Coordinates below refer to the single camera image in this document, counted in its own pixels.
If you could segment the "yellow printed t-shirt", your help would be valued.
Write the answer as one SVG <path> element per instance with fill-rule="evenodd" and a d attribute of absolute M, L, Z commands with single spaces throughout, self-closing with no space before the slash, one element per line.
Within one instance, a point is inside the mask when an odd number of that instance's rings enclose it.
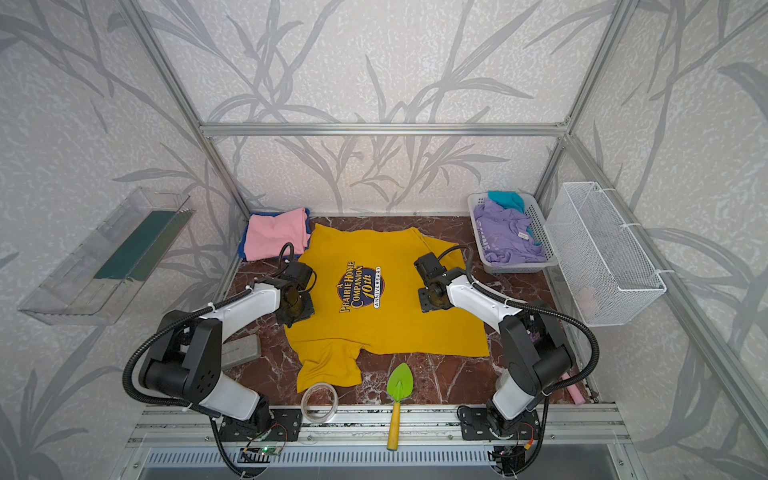
<path fill-rule="evenodd" d="M 447 268 L 464 267 L 453 244 L 418 229 L 345 232 L 315 227 L 301 261 L 317 280 L 314 314 L 286 328 L 302 368 L 296 389 L 317 383 L 361 383 L 361 351 L 376 355 L 425 353 L 485 357 L 483 322 L 461 309 L 425 313 L 418 297 L 424 283 L 415 261 L 434 254 Z"/>

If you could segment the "grey plastic laundry basket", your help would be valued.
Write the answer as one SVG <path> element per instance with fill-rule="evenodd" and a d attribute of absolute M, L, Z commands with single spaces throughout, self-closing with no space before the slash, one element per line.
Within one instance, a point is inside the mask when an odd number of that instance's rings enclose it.
<path fill-rule="evenodd" d="M 482 251 L 481 247 L 481 240 L 480 240 L 480 234 L 478 233 L 478 227 L 476 226 L 473 210 L 474 207 L 478 204 L 482 204 L 487 197 L 487 193 L 474 193 L 467 197 L 467 202 L 469 206 L 469 213 L 470 218 L 474 230 L 474 236 L 476 240 L 476 245 L 478 249 L 478 256 L 480 258 L 480 261 L 483 265 L 483 269 L 491 274 L 507 274 L 507 273 L 535 273 L 539 272 L 545 268 L 548 268 L 550 266 L 554 266 L 557 264 L 557 259 L 555 257 L 555 253 L 553 251 L 552 246 L 550 245 L 549 239 L 547 237 L 546 231 L 545 231 L 545 218 L 542 214 L 536 200 L 533 196 L 528 195 L 526 193 L 520 193 L 519 195 L 523 198 L 525 201 L 525 214 L 528 215 L 530 218 L 533 219 L 533 223 L 531 226 L 531 229 L 533 230 L 533 237 L 534 239 L 544 248 L 547 260 L 543 263 L 523 263 L 523 264 L 511 264 L 511 265 L 492 265 L 490 264 L 484 256 L 484 253 Z"/>

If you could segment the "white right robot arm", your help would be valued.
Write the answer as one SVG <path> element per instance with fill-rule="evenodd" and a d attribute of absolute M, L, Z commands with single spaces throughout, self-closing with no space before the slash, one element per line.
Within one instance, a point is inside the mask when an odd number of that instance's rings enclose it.
<path fill-rule="evenodd" d="M 555 314 L 543 306 L 513 300 L 473 279 L 462 268 L 448 269 L 428 253 L 414 262 L 424 283 L 422 311 L 464 310 L 500 336 L 506 373 L 488 403 L 496 421 L 519 419 L 545 397 L 574 365 L 570 343 Z"/>

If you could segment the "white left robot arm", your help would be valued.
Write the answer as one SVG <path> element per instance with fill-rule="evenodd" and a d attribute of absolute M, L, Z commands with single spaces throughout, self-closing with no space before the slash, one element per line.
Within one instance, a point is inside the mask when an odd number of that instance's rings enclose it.
<path fill-rule="evenodd" d="M 220 303 L 166 314 L 156 334 L 126 366 L 128 390 L 142 403 L 150 390 L 161 394 L 151 404 L 188 407 L 214 419 L 267 429 L 272 424 L 268 400 L 222 372 L 223 344 L 264 316 L 272 315 L 287 327 L 309 319 L 316 279 L 311 267 L 293 260 Z"/>

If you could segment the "grey rectangular block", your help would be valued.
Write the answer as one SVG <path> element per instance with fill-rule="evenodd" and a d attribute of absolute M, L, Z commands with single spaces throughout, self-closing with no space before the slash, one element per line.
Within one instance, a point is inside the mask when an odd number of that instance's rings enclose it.
<path fill-rule="evenodd" d="M 257 335 L 248 335 L 228 340 L 222 345 L 221 369 L 230 370 L 255 361 L 262 355 L 261 342 Z"/>

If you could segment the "green toy trowel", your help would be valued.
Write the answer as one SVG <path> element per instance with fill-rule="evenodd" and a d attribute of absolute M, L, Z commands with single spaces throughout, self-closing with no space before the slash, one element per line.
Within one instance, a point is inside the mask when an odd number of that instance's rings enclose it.
<path fill-rule="evenodd" d="M 394 402 L 387 441 L 389 451 L 398 449 L 401 403 L 411 395 L 413 387 L 414 378 L 410 367 L 406 363 L 399 364 L 392 371 L 387 384 L 387 393 Z"/>

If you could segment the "purple t-shirt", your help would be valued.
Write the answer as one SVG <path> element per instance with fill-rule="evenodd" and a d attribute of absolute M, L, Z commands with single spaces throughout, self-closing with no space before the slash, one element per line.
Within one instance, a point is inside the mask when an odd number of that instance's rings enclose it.
<path fill-rule="evenodd" d="M 533 219 L 486 199 L 473 210 L 485 259 L 492 265 L 543 263 L 544 248 L 534 239 Z"/>

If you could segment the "clear tape roll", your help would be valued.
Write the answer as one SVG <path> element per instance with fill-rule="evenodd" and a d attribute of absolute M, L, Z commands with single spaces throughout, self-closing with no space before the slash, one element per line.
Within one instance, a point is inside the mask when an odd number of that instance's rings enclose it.
<path fill-rule="evenodd" d="M 324 424 L 334 417 L 339 404 L 339 396 L 334 386 L 316 383 L 303 393 L 300 408 L 307 422 Z"/>

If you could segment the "teal t-shirt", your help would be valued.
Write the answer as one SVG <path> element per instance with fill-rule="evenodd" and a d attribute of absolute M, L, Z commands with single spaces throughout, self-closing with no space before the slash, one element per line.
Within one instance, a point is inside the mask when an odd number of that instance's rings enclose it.
<path fill-rule="evenodd" d="M 516 192 L 489 191 L 487 197 L 504 209 L 513 209 L 520 213 L 525 212 L 525 201 Z"/>

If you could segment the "purple pink toy rake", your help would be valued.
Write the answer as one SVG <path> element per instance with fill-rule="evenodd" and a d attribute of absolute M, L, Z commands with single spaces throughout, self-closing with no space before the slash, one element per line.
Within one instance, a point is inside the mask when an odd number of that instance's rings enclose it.
<path fill-rule="evenodd" d="M 574 405 L 580 406 L 587 403 L 588 395 L 582 381 L 567 386 L 566 391 Z"/>

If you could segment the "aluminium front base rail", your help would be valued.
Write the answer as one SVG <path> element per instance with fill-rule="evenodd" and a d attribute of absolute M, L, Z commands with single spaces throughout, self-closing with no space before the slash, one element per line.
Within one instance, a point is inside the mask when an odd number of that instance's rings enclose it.
<path fill-rule="evenodd" d="M 342 405 L 326 423 L 305 421 L 298 425 L 292 422 L 286 428 L 275 428 L 263 442 L 288 447 L 384 447 L 391 417 L 390 405 Z M 406 405 L 401 409 L 399 443 L 402 446 L 457 446 L 465 442 L 465 433 L 480 431 L 459 419 L 456 405 Z M 614 404 L 553 405 L 542 437 L 547 445 L 632 442 Z M 126 442 L 128 448 L 213 445 L 207 418 L 176 407 L 146 408 Z"/>

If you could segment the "aluminium frame profile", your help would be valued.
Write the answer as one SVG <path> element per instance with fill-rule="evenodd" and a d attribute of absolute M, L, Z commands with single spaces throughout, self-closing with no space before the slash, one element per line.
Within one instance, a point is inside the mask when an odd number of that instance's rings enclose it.
<path fill-rule="evenodd" d="M 137 1 L 121 1 L 118 4 L 125 25 L 135 34 L 148 55 L 163 84 L 181 111 L 182 117 L 191 130 L 192 141 L 202 149 L 206 160 L 214 167 L 230 195 L 243 213 L 249 211 L 243 197 L 234 183 L 215 147 L 206 135 L 206 124 L 195 113 L 191 100 L 183 89 L 178 76 L 172 69 L 160 41 L 154 33 L 147 14 Z M 613 7 L 607 30 L 602 37 L 597 53 L 580 87 L 575 104 L 565 120 L 556 123 L 243 123 L 213 124 L 211 130 L 216 136 L 487 136 L 487 137 L 555 137 L 557 146 L 547 164 L 536 194 L 541 196 L 550 183 L 554 171 L 564 152 L 569 152 L 580 171 L 587 179 L 599 184 L 609 202 L 618 214 L 631 222 L 631 230 L 640 248 L 648 255 L 652 265 L 666 269 L 669 260 L 654 244 L 649 232 L 643 229 L 628 204 L 616 191 L 613 182 L 595 158 L 589 153 L 575 133 L 575 127 L 583 115 L 589 99 L 598 86 L 600 77 L 607 69 L 610 58 L 615 54 L 620 40 L 624 37 L 632 14 L 638 7 L 635 1 L 619 1 Z M 755 438 L 767 441 L 767 398 L 757 383 L 748 375 L 737 356 L 726 346 L 725 340 L 715 331 L 714 324 L 696 303 L 690 290 L 677 275 L 671 276 L 667 284 L 667 304 L 680 326 L 689 337 L 690 344 L 698 351 L 713 376 L 721 385 L 734 409 L 750 428 Z"/>

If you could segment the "clear plastic wall shelf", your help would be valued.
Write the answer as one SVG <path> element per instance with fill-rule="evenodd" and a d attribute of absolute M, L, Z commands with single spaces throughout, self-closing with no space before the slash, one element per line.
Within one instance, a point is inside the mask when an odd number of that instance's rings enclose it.
<path fill-rule="evenodd" d="M 195 214 L 189 194 L 157 192 L 141 187 L 134 189 L 21 302 L 18 310 L 47 325 L 109 326 L 116 323 L 150 277 L 145 282 L 138 282 L 99 280 L 94 275 L 153 211 L 175 213 L 170 225 L 173 242 L 169 248 Z"/>

